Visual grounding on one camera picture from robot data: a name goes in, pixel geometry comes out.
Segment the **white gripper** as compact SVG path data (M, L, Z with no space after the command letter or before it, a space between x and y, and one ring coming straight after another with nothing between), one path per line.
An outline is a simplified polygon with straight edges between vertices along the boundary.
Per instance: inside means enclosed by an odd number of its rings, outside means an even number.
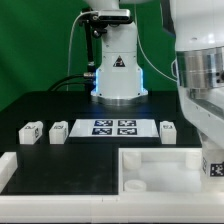
M192 99L187 88L178 87L182 113L186 120L224 150L224 88L206 92L206 99Z

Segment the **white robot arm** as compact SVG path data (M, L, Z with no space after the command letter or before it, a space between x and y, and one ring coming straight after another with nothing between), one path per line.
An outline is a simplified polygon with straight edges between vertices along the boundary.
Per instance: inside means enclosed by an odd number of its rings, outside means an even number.
M101 28L102 63L94 101L129 104L147 95L137 65L137 24L121 4L150 0L84 0L90 21ZM179 100L202 144L224 149L224 0L161 0L163 24L176 37Z

